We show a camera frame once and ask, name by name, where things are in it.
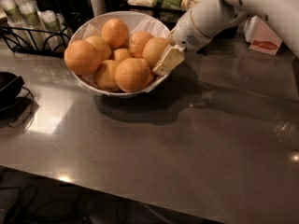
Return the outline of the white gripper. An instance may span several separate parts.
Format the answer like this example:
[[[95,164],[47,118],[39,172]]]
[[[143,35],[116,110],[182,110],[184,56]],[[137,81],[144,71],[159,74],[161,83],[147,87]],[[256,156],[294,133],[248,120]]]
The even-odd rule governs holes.
[[[184,61],[184,49],[194,52],[202,49],[215,35],[236,27],[246,17],[246,11],[224,0],[201,0],[186,11],[166,36],[170,45],[152,71],[158,76],[170,74]]]

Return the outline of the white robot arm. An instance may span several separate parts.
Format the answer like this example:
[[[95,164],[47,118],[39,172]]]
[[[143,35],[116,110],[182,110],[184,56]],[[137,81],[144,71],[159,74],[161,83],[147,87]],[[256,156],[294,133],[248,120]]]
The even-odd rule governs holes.
[[[184,60],[185,51],[198,51],[223,30],[258,17],[299,56],[299,0],[201,0],[178,20],[167,38],[170,45],[153,72],[167,75]]]

